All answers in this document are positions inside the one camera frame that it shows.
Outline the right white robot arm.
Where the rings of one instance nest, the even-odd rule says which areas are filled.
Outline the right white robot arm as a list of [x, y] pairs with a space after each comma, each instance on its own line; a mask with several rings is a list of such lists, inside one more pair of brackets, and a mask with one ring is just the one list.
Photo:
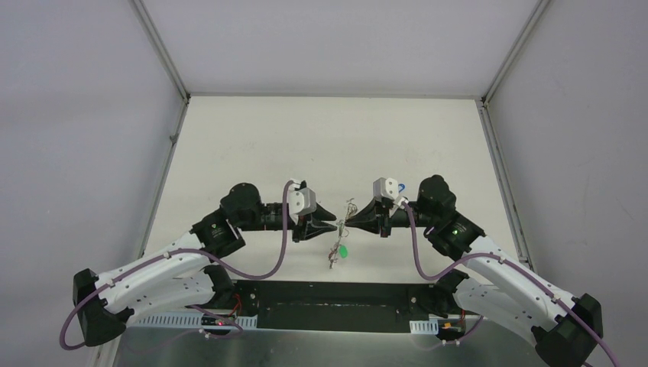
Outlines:
[[346, 225], [387, 238], [408, 228], [413, 262], [430, 281], [434, 314], [476, 313], [527, 341], [548, 366], [585, 366], [603, 342], [601, 304], [576, 297], [531, 271], [456, 208], [445, 179], [424, 179], [408, 200], [393, 178], [373, 183], [373, 199]]

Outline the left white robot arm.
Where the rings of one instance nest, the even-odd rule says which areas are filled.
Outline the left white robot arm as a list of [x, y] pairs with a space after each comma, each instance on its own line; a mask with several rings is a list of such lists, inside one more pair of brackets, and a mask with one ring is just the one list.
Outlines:
[[[193, 224], [161, 250], [100, 274], [87, 268], [73, 277], [74, 308], [60, 331], [60, 346], [77, 319], [81, 346], [112, 341], [135, 322], [178, 307], [211, 305], [224, 309], [235, 295], [231, 276], [261, 281], [274, 276], [284, 262], [289, 242], [302, 242], [334, 232], [336, 217], [324, 209], [306, 182], [288, 181], [279, 203], [264, 203], [258, 188], [238, 183], [219, 207]], [[279, 231], [280, 252], [264, 274], [249, 274], [223, 259], [245, 246], [243, 232]]]

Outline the grey perforated key organizer plate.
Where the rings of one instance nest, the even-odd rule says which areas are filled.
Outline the grey perforated key organizer plate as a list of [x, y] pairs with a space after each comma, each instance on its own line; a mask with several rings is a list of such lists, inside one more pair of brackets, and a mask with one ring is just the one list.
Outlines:
[[346, 223], [347, 220], [350, 219], [354, 214], [356, 214], [358, 211], [358, 208], [356, 204], [354, 203], [354, 198], [350, 198], [346, 201], [346, 211], [345, 215], [336, 223], [338, 226], [337, 230], [337, 239], [334, 242], [333, 246], [330, 248], [329, 254], [328, 254], [328, 261], [329, 261], [329, 269], [332, 270], [338, 260], [344, 259], [341, 258], [338, 254], [339, 246], [344, 245], [344, 239], [348, 237], [348, 230], [346, 228]]

